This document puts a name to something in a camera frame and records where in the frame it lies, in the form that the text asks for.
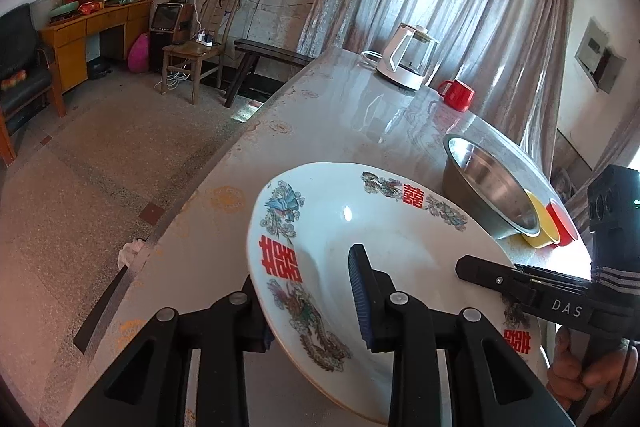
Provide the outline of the person's right hand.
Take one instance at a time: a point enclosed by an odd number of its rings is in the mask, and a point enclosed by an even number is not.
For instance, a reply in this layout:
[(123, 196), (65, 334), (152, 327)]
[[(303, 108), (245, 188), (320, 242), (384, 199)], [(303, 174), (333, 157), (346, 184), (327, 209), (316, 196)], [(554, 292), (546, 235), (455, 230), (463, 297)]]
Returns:
[(582, 401), (588, 390), (603, 387), (593, 412), (600, 413), (624, 393), (636, 373), (638, 352), (635, 347), (608, 352), (588, 369), (570, 352), (570, 331), (561, 327), (555, 335), (553, 362), (548, 369), (547, 389), (559, 405), (568, 410)]

